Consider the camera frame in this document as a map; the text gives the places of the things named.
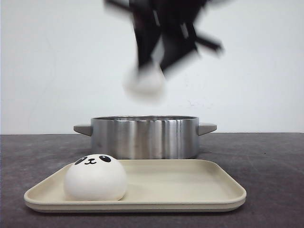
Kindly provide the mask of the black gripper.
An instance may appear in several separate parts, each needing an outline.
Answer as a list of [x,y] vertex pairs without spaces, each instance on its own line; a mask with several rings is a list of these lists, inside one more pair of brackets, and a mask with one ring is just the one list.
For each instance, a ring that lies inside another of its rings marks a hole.
[[131,14],[139,71],[151,63],[159,41],[164,48],[160,68],[165,78],[170,68],[198,51],[197,44],[214,52],[222,50],[219,42],[199,36],[194,27],[200,11],[208,4],[206,0],[130,0],[127,3],[107,0],[105,3]]

